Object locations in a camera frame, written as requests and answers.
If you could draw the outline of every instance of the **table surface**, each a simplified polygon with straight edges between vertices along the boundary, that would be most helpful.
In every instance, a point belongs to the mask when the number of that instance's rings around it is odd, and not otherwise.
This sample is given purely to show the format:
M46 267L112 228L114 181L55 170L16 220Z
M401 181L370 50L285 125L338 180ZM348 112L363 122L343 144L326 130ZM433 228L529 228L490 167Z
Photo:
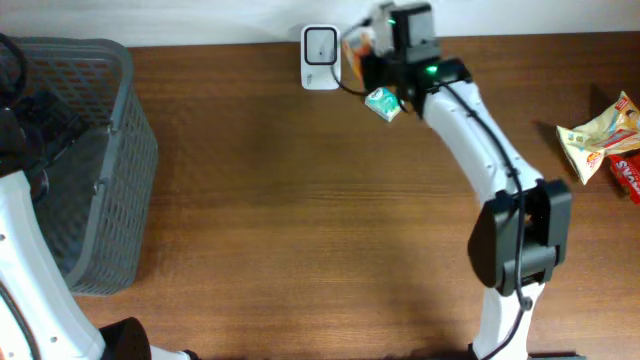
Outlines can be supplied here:
M532 352L640 357L638 211L601 169L577 180L555 125L640 102L640 34L452 38L515 147L574 193L568 258ZM462 350L483 288L479 205L415 115L303 90L298 44L131 49L160 163L134 285L77 298L97 326L135 316L205 359L345 359Z

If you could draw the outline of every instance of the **cable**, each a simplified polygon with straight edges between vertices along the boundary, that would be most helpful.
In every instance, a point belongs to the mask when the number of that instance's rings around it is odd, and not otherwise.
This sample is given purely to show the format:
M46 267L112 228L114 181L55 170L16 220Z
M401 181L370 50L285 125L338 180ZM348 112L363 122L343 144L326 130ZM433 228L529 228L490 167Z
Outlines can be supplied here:
M351 34L352 32L354 32L356 29L363 27L363 26L368 26L371 23L371 19L367 18L364 19L363 21L359 22L358 24L350 27L349 29L347 29L344 33L342 33L342 35L340 35L340 39L338 41L338 43L336 44L336 46L342 46L342 41L347 37L347 35ZM349 87L347 87L345 84L343 84L340 80L338 80L338 75L336 75L336 63L333 63L331 65L331 76L333 76L333 80L336 81L336 84L338 84L338 86L340 87L340 89L348 92L349 94L352 95L356 95L356 96L367 96L369 95L368 92L366 91L359 91L359 90L353 90Z
M36 343L36 339L33 336L33 333L31 332L29 325L22 317L22 314L20 313L20 309L18 309L18 307L16 306L16 303L11 298L11 295L9 295L9 291L7 290L7 288L4 287L3 283L0 283L0 297L2 297L2 300L4 300L5 304L7 304L9 311L11 311L11 314L13 315L16 322L18 323L18 326L20 327L22 334L24 335L25 339L27 339L27 344L29 345L29 351L31 351L31 357L33 358L33 360L40 360L41 359L40 349L38 349L38 344Z
M520 178L518 177L518 171L515 169L513 164L511 163L511 159L507 155L506 150L498 140L495 133L487 126L487 124L482 121L478 113L473 110L469 104L467 104L464 99L447 83L443 82L439 84L444 87L453 95L456 101L465 109L470 117L472 117L478 125L487 133L487 135L494 142L498 151L500 152L500 156L504 159L505 165L509 171L509 176L513 178L513 182L516 185L517 194L518 194L518 230L517 230L517 238L516 238L516 258L515 258L515 288L516 294L518 296L518 302L520 303L520 309L518 310L518 315L516 320L509 331L509 334L505 338L505 340L498 346L495 350L489 353L487 356L483 357L480 360L489 360L496 356L500 351L502 351L515 337L515 334L518 332L518 328L520 327L520 323L522 322L522 317L526 311L530 311L533 308L533 301L529 297L525 297L522 292L522 249L524 247L524 223L525 223L525 207L524 207L524 196L522 190L522 183L520 182Z
M13 43L5 34L0 33L0 43L4 45L18 60L18 66L20 67L20 75L13 85L13 92L0 93L0 105L3 107L11 107L20 99L24 89L27 86L27 58L24 56L20 48Z

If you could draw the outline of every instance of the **teal packet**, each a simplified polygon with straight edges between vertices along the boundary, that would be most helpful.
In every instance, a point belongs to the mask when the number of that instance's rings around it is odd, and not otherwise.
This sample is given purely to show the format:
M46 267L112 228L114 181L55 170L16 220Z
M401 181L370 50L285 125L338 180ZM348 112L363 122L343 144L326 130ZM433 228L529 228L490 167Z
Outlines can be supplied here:
M398 103L398 98L386 88L376 89L367 96L364 103L387 122L391 122L402 110Z

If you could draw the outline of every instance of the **yellow snack bag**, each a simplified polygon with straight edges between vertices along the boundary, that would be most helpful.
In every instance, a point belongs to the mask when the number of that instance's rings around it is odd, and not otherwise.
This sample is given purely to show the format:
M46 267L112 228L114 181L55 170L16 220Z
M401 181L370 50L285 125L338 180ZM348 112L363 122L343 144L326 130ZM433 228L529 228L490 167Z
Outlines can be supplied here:
M557 127L558 138L583 184L608 155L640 149L640 113L627 94L588 123L573 130Z

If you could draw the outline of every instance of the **wood grain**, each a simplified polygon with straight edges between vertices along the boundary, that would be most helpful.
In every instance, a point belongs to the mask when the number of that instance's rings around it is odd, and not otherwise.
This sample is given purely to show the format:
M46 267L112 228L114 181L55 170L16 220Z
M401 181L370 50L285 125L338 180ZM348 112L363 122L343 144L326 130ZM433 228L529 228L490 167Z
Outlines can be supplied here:
M640 34L443 46L522 155L575 195L531 351L639 358L639 210L606 169L579 184L554 126L590 120L620 90L640 101ZM415 115L387 125L357 98L303 90L297 44L131 52L160 164L136 283L77 299L97 326L135 316L152 343L205 359L382 358L473 339L479 206Z

